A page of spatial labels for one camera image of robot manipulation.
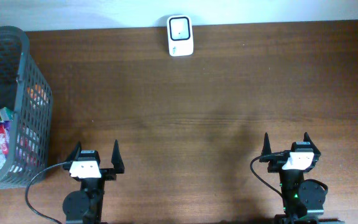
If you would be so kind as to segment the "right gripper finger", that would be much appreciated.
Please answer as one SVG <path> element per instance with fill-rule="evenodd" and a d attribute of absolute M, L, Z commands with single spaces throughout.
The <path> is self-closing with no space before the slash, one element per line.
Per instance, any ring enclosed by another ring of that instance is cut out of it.
<path fill-rule="evenodd" d="M 265 133 L 264 134 L 264 144 L 262 147 L 261 155 L 267 156 L 267 155 L 271 155 L 271 153 L 272 153 L 272 150 L 271 150 L 271 146 L 270 146 L 269 135 L 268 135 L 268 133 Z"/>
<path fill-rule="evenodd" d="M 307 132 L 304 133 L 303 141 L 308 142 L 310 144 L 310 147 L 312 148 L 314 154 L 321 155 L 320 150 L 312 142 L 312 140 L 311 140 L 311 138 L 310 138 L 310 136 L 309 136 L 309 134 Z"/>

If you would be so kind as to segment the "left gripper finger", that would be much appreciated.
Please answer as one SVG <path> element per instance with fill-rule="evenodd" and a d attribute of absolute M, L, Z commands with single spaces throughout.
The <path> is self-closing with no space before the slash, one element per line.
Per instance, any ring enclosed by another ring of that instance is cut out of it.
<path fill-rule="evenodd" d="M 119 151 L 119 142 L 117 139 L 114 141 L 111 163 L 113 165 L 113 169 L 115 170 L 115 173 L 125 172 L 125 166 L 121 157 L 121 153 Z"/>
<path fill-rule="evenodd" d="M 81 152 L 81 142 L 78 141 L 74 150 L 68 155 L 65 162 L 72 162 L 78 158 L 79 153 Z"/>

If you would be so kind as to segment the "orange pocket tissue pack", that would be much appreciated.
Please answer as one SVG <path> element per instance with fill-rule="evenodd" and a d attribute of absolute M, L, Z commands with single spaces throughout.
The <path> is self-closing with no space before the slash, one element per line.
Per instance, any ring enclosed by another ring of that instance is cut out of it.
<path fill-rule="evenodd" d="M 34 85 L 33 87 L 28 87 L 27 93 L 30 96 L 30 105 L 33 108 L 45 106 L 49 103 L 49 100 L 47 98 L 47 92 L 41 85 Z"/>

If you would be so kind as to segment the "purple red tissue pack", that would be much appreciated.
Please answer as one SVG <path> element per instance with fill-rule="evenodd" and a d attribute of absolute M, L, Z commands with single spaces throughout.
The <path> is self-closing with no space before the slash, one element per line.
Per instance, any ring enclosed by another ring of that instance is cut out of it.
<path fill-rule="evenodd" d="M 10 127 L 11 121 L 0 122 L 0 147 L 6 157 L 9 154 Z"/>

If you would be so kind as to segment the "teal pocket tissue pack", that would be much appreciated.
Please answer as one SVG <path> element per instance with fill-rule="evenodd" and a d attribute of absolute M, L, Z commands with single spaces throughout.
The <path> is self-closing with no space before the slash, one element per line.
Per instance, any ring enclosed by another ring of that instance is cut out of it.
<path fill-rule="evenodd" d="M 9 108 L 3 107 L 0 109 L 0 118 L 2 121 L 12 121 L 14 119 L 14 115 L 12 110 Z"/>

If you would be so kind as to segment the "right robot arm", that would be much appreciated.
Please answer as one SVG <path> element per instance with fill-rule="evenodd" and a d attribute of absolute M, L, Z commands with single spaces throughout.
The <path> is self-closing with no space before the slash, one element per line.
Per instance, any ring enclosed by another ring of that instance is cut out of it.
<path fill-rule="evenodd" d="M 328 194 L 328 186 L 315 179 L 305 179 L 304 174 L 311 171 L 321 156 L 320 150 L 312 142 L 308 133 L 302 141 L 295 141 L 291 149 L 272 152 L 269 135 L 264 134 L 261 155 L 250 162 L 253 174 L 255 161 L 266 162 L 267 172 L 277 173 L 280 178 L 280 190 L 272 187 L 259 175 L 255 175 L 263 184 L 278 193 L 283 202 L 281 215 L 275 215 L 274 223 L 342 223 L 338 219 L 321 219 L 323 205 Z"/>

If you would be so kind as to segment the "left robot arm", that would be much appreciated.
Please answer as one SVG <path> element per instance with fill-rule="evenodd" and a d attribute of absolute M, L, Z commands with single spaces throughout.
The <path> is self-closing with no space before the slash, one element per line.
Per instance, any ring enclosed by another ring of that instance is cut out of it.
<path fill-rule="evenodd" d="M 101 168 L 100 162 L 98 151 L 83 150 L 80 142 L 66 158 L 63 169 L 80 183 L 80 190 L 71 192 L 63 201 L 67 223 L 101 223 L 105 182 L 114 181 L 125 172 L 117 140 L 112 150 L 112 167 Z"/>

